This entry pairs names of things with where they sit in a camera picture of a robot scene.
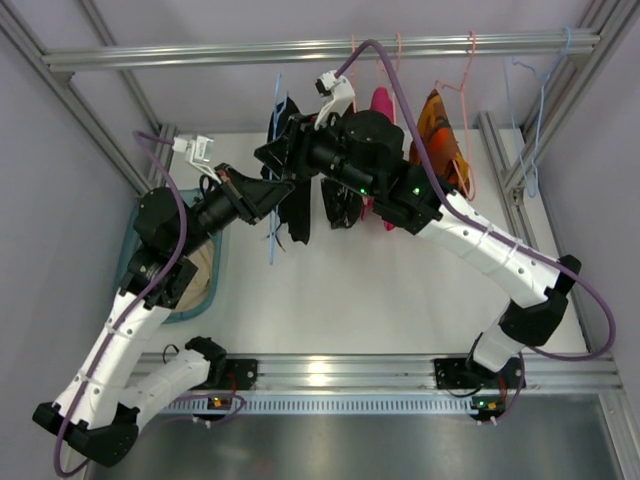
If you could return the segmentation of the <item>black trousers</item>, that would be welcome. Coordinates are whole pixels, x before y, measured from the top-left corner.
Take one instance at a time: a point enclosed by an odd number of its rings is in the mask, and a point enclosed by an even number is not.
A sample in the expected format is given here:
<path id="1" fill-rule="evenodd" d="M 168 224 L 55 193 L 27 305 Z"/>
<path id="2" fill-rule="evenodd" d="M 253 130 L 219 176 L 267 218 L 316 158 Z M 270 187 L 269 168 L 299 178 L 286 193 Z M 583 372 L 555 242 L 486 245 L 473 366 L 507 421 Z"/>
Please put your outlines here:
<path id="1" fill-rule="evenodd" d="M 272 141 L 283 131 L 288 118 L 297 114 L 299 108 L 287 97 L 279 102 L 271 114 L 267 140 Z M 295 190 L 279 204 L 279 220 L 288 226 L 293 242 L 307 245 L 311 236 L 311 188 L 312 181 L 298 183 Z"/>

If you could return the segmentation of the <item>blue wire hanger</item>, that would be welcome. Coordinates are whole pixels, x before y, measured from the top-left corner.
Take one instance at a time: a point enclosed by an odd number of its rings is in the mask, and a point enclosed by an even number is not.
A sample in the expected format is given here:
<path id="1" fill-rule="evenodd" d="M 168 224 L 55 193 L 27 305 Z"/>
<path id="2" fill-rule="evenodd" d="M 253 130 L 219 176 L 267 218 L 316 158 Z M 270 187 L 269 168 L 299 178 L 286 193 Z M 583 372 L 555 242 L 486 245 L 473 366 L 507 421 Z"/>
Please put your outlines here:
<path id="1" fill-rule="evenodd" d="M 281 84 L 282 84 L 282 73 L 278 72 L 276 75 L 275 88 L 274 88 L 274 107 L 272 110 L 272 116 L 270 121 L 271 133 L 269 134 L 269 139 L 274 141 L 278 136 L 278 125 L 280 122 L 280 118 L 284 113 L 287 100 L 288 93 L 281 93 Z M 279 214 L 278 207 L 275 207 L 269 215 L 269 232 L 268 232 L 268 241 L 269 241 L 269 265 L 273 266 L 275 264 L 276 257 L 276 245 L 278 244 L 277 232 L 279 228 Z"/>

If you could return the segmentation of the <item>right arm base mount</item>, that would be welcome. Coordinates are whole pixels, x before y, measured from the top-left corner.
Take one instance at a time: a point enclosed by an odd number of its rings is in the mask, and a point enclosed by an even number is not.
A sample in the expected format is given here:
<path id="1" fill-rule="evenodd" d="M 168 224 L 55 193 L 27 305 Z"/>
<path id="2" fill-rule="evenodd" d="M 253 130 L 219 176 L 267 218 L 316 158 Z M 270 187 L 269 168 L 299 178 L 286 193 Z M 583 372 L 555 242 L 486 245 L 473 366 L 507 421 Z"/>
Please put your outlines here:
<path id="1" fill-rule="evenodd" d="M 463 357 L 436 358 L 433 361 L 436 386 L 454 397 L 473 396 L 484 389 L 499 389 L 497 373 Z"/>

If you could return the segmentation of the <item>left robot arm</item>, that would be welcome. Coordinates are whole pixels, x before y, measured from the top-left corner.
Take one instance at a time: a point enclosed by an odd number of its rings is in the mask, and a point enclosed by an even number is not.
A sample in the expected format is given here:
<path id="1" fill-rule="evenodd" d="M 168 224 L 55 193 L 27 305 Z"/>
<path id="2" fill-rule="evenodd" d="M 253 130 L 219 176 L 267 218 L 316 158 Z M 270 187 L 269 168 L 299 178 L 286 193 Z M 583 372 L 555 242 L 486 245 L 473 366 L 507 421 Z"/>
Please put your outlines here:
<path id="1" fill-rule="evenodd" d="M 197 336 L 134 386 L 127 382 L 154 332 L 168 319 L 197 272 L 190 255 L 236 219 L 256 224 L 294 189 L 290 181 L 250 178 L 227 164 L 214 187 L 188 206 L 172 179 L 143 196 L 134 223 L 141 245 L 131 257 L 111 312 L 84 363 L 33 420 L 86 461 L 119 463 L 149 421 L 181 394 L 224 378 L 226 350 Z"/>

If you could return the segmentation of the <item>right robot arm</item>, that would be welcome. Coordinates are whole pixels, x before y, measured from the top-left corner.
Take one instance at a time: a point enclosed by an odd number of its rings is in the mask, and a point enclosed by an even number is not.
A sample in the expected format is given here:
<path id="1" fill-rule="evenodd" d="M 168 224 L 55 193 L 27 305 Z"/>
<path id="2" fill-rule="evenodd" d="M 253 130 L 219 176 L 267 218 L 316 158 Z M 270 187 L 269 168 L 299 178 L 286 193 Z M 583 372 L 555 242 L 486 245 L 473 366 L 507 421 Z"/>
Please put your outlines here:
<path id="1" fill-rule="evenodd" d="M 279 179 L 299 183 L 322 174 L 372 199 L 383 220 L 447 249 L 500 286 L 509 303 L 465 361 L 473 376 L 495 377 L 524 348 L 549 340 L 581 264 L 570 255 L 555 260 L 529 251 L 452 185 L 405 161 L 403 140 L 402 130 L 375 111 L 333 116 L 321 127 L 313 116 L 294 114 L 254 155 Z"/>

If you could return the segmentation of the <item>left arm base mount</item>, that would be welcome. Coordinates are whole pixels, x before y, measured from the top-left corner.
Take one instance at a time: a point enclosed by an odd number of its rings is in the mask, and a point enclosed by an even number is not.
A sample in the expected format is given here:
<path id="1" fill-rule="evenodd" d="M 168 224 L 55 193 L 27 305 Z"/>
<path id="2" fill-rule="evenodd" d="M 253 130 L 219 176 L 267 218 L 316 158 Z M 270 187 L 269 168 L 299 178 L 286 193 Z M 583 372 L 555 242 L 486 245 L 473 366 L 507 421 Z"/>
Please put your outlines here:
<path id="1" fill-rule="evenodd" d="M 198 389 L 234 393 L 249 391 L 258 379 L 258 367 L 259 361 L 255 358 L 228 358 L 210 368 Z"/>

